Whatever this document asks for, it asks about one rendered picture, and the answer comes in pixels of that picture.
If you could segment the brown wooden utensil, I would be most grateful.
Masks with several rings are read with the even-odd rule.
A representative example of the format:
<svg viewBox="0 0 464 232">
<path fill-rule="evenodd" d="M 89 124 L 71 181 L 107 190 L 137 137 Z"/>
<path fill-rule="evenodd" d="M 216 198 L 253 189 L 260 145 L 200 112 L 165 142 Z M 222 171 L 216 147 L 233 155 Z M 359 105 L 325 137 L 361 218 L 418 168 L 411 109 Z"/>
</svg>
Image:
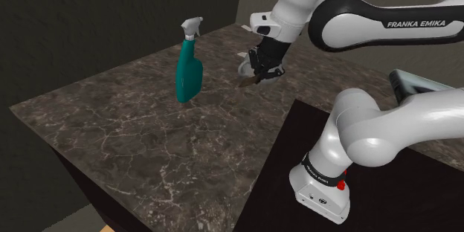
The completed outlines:
<svg viewBox="0 0 464 232">
<path fill-rule="evenodd" d="M 247 77 L 239 84 L 239 87 L 244 88 L 244 87 L 252 86 L 253 84 L 257 84 L 259 81 L 260 81 L 259 75 L 255 75 L 253 77 Z"/>
</svg>

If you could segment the dark robot stand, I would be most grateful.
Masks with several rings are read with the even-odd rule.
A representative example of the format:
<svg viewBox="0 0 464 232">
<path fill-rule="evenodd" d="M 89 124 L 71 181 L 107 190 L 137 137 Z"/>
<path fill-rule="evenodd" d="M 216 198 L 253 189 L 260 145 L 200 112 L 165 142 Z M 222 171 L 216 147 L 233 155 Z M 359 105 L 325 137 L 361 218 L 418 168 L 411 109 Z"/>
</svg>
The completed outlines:
<svg viewBox="0 0 464 232">
<path fill-rule="evenodd" d="M 328 116 L 293 102 L 233 232 L 464 232 L 464 172 L 412 149 L 383 167 L 350 166 L 351 206 L 340 225 L 297 202 L 289 172 Z"/>
</svg>

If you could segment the teal spray bottle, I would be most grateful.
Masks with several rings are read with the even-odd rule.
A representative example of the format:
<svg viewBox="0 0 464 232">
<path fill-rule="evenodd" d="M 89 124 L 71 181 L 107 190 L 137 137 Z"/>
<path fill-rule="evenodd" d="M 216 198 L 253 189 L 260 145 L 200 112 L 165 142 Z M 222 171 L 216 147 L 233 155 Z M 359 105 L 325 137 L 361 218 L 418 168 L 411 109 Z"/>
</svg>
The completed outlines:
<svg viewBox="0 0 464 232">
<path fill-rule="evenodd" d="M 194 17 L 186 19 L 181 24 L 184 30 L 184 41 L 175 73 L 175 93 L 177 101 L 180 103 L 191 100 L 202 88 L 203 65 L 194 56 L 195 35 L 199 35 L 199 25 L 202 21 L 202 17 Z"/>
</svg>

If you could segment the grey rectangular device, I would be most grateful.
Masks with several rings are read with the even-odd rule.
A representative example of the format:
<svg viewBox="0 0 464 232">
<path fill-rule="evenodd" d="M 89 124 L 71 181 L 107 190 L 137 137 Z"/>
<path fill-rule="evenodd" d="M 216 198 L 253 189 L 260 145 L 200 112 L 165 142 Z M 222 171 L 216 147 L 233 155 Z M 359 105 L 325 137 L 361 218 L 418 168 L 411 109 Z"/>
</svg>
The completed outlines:
<svg viewBox="0 0 464 232">
<path fill-rule="evenodd" d="M 399 105 L 415 94 L 452 89 L 451 86 L 400 69 L 390 72 L 388 80 Z"/>
</svg>

